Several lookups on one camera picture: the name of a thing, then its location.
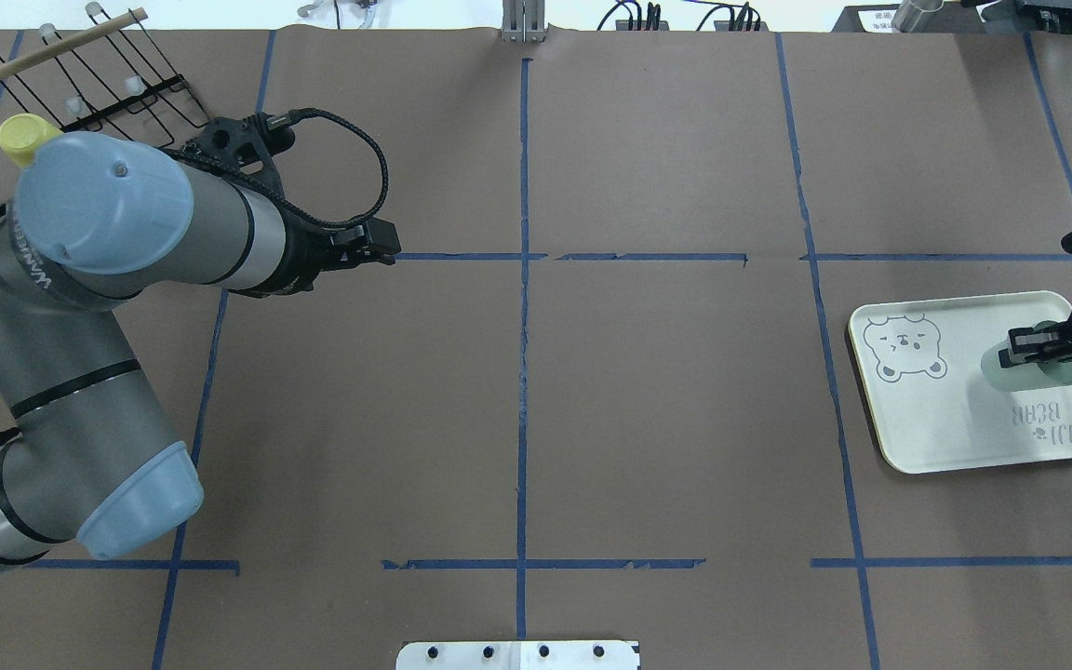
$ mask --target white tray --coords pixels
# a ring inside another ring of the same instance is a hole
[[[1072,385],[1000,391],[980,366],[1009,328],[1069,310],[1051,292],[857,309],[852,357],[885,460],[920,474],[1072,458]]]

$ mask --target label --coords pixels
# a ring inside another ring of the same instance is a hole
[[[1038,441],[1047,441],[1054,446],[1072,445],[1072,420],[1063,419],[1058,403],[1013,406],[1012,425],[1028,426]]]
[[[867,32],[899,32],[892,27],[892,17],[894,16],[896,16],[896,10],[869,10],[859,12],[859,23]]]

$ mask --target black wire rack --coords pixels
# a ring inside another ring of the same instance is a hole
[[[173,125],[198,131],[208,123],[211,116],[193,92],[187,77],[167,59],[165,51],[146,30],[142,17],[137,16],[135,10],[128,12],[137,30],[120,30],[103,34],[101,38],[107,46],[108,59],[116,60],[115,63],[102,63],[98,56],[86,57],[74,47],[38,64],[38,68],[41,68],[45,63],[50,63],[53,68],[59,69],[61,86],[68,87],[63,90],[63,94],[60,88],[38,92],[33,86],[27,84],[23,76],[25,72],[12,74],[0,80],[0,88],[11,96],[19,109],[27,114],[44,115],[64,132],[98,132],[110,128],[124,139],[146,140],[154,147],[166,148],[178,144],[176,133],[169,128],[169,120],[179,119]],[[93,25],[101,25],[103,20],[111,19],[100,3],[86,4],[86,14]],[[44,46],[54,46],[63,42],[65,35],[56,30],[54,25],[42,25],[39,28],[39,38]],[[94,68],[91,60],[96,60],[98,68]],[[0,53],[0,65],[9,62]],[[107,76],[102,75],[101,71],[106,69],[103,65],[109,65],[115,70],[121,68],[126,74],[121,81],[110,85]],[[34,74],[34,69],[29,68],[26,72]],[[102,92],[91,95],[87,93],[90,89],[100,89]],[[133,129],[125,131],[123,126],[128,126],[128,123],[124,123],[124,119],[129,117],[139,118],[144,126],[151,125],[159,129],[157,138],[136,137]]]

